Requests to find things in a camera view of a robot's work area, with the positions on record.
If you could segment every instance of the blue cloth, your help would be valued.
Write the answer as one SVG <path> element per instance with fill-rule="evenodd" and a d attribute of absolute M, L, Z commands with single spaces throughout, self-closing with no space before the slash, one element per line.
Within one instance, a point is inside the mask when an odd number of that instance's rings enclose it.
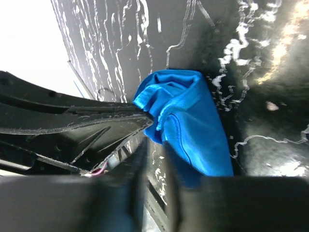
<path fill-rule="evenodd" d="M 149 112 L 154 124 L 144 133 L 165 141 L 203 175 L 233 176 L 224 129 L 200 72 L 161 70 L 139 86 L 133 101 Z"/>

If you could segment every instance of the cloth fold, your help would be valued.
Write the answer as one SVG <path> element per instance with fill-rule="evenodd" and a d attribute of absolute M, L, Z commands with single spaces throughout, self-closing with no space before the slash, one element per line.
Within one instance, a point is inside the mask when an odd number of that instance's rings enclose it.
<path fill-rule="evenodd" d="M 161 70 L 143 80 L 133 101 L 154 124 L 144 133 L 168 142 L 203 175 L 233 176 L 226 135 L 207 83 L 200 72 Z"/>

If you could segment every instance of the black table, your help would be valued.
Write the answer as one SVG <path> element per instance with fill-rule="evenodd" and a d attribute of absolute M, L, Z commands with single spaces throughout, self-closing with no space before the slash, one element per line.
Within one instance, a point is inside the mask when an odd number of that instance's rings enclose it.
<path fill-rule="evenodd" d="M 131 102 L 153 71 L 201 71 L 235 174 L 309 175 L 308 0 L 52 0 L 99 101 Z M 149 179 L 165 199 L 161 147 Z"/>

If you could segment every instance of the pink wire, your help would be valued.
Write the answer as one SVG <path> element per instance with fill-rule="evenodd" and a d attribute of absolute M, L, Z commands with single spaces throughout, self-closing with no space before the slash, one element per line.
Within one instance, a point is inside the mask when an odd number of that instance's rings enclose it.
<path fill-rule="evenodd" d="M 105 162 L 105 163 L 103 164 L 103 166 L 101 167 L 101 169 L 100 169 L 99 171 L 97 171 L 97 172 L 95 172 L 95 173 L 90 173 L 90 175 L 91 175 L 91 176 L 96 176 L 96 175 L 102 174 L 102 172 L 104 172 L 104 169 L 106 168 L 106 164 L 107 164 L 107 162 Z"/>

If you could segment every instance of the white wall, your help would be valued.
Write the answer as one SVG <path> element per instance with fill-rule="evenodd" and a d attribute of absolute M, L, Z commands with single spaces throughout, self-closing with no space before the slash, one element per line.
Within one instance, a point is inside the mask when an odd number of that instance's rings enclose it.
<path fill-rule="evenodd" d="M 0 70 L 81 97 L 50 0 L 0 0 Z"/>

